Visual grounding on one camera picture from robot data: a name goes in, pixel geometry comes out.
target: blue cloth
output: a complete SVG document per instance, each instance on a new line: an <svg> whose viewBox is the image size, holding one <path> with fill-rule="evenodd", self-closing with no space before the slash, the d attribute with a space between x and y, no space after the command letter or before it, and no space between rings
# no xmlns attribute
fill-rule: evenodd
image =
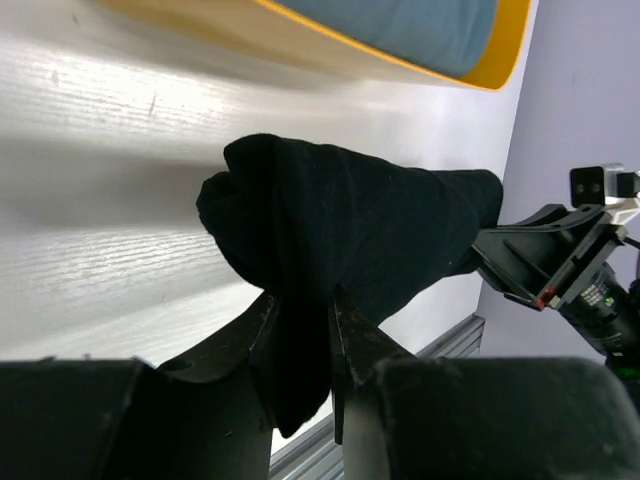
<svg viewBox="0 0 640 480"><path fill-rule="evenodd" d="M498 0L278 3L385 53L458 78L470 72L486 50Z"/></svg>

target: gray wall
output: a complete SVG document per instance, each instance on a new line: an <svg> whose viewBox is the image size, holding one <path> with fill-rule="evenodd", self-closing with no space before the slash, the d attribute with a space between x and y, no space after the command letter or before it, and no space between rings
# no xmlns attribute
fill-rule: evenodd
<svg viewBox="0 0 640 480"><path fill-rule="evenodd" d="M640 1L540 0L505 174L502 223L569 204L568 172L622 162L640 170ZM640 221L631 225L640 236ZM623 285L635 252L611 264ZM486 285L483 355L599 358L555 312L537 313Z"/></svg>

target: table surface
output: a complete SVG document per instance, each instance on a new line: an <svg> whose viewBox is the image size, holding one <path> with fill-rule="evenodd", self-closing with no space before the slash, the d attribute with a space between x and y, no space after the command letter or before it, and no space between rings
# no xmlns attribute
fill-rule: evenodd
<svg viewBox="0 0 640 480"><path fill-rule="evenodd" d="M90 0L4 0L0 32L2 359L158 364L241 313L259 292L194 206L240 136L502 177L528 51L487 93L263 63ZM475 311L480 287L475 274L439 282L382 328L416 352Z"/></svg>

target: folded black garment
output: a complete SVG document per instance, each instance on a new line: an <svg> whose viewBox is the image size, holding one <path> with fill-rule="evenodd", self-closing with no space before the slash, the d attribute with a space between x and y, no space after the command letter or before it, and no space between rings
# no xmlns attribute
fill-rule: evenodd
<svg viewBox="0 0 640 480"><path fill-rule="evenodd" d="M296 335L307 337L292 342L303 346L297 355L317 363L325 383L327 319L318 306L330 302L335 287L342 284L380 324L441 278L475 270L471 244L480 228L496 225L502 203L502 185L488 171L403 168L273 135L237 140L224 157L229 171L204 183L200 219L245 280L291 299L299 311L308 304L321 312L298 317L309 325ZM289 361L304 363L283 358L283 368L299 368ZM313 376L308 369L304 375ZM328 388L315 393L317 407ZM284 430L280 425L285 436L315 413L295 408L283 413L291 417Z"/></svg>

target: yellow bin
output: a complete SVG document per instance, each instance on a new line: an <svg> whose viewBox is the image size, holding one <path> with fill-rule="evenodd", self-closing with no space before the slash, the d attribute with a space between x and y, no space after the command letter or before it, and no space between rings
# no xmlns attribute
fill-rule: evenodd
<svg viewBox="0 0 640 480"><path fill-rule="evenodd" d="M137 20L286 65L342 76L414 83L446 81L496 91L515 69L533 0L500 0L476 67L447 77L371 48L273 0L100 0Z"/></svg>

